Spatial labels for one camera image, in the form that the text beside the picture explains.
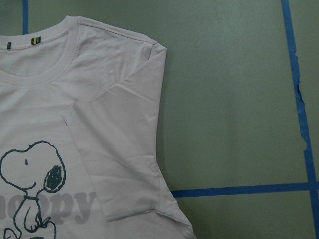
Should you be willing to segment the pink Snoopy t-shirt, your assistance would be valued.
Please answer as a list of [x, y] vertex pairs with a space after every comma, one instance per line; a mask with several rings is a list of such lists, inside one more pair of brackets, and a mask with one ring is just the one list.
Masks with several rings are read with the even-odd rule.
[[81, 16], [1, 36], [1, 238], [195, 238], [156, 159], [166, 51]]

